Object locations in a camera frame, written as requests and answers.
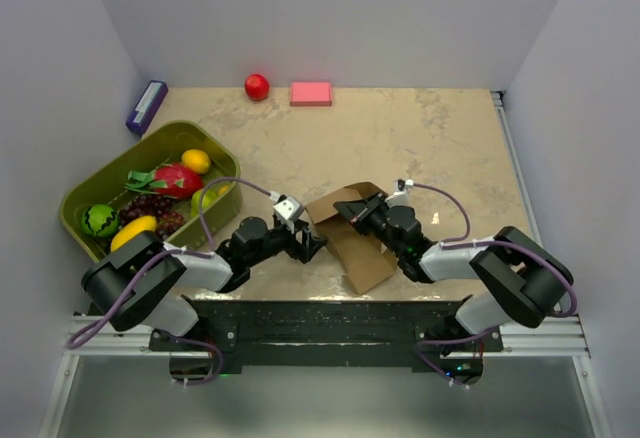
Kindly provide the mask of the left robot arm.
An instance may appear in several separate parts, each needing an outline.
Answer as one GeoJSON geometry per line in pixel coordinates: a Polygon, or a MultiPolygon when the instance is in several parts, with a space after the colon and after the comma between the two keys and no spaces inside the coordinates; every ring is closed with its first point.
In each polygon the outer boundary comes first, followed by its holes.
{"type": "Polygon", "coordinates": [[[326,245],[301,219],[274,220],[272,228],[258,217],[241,221],[214,252],[197,252],[160,241],[143,231],[90,268],[81,286],[103,318],[76,337],[80,346],[109,323],[117,331],[146,325],[171,334],[185,350],[200,348],[207,326],[176,286],[230,293],[250,278],[251,268],[280,254],[306,264],[326,245]]]}

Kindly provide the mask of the brown cardboard box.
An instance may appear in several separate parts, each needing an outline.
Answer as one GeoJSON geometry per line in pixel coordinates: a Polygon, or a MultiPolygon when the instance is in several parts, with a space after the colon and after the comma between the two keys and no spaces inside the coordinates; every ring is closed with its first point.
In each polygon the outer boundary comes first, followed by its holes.
{"type": "Polygon", "coordinates": [[[350,289],[363,295],[389,279],[397,270],[395,257],[382,251],[382,243],[372,235],[360,235],[334,208],[339,201],[371,197],[381,189],[371,182],[339,188],[306,205],[316,232],[327,239],[329,252],[340,262],[350,289]]]}

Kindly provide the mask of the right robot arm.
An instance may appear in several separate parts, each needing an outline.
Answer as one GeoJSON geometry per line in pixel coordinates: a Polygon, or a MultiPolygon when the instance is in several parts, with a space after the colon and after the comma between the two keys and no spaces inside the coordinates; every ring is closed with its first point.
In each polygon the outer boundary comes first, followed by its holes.
{"type": "Polygon", "coordinates": [[[412,207],[391,206],[381,193],[336,202],[334,208],[358,233],[385,245],[411,281],[478,279],[484,284],[484,294],[464,299],[424,333],[426,344],[466,351],[510,321],[536,328],[548,316],[571,317],[577,311],[571,272],[515,227],[483,240],[435,242],[422,233],[412,207]]]}

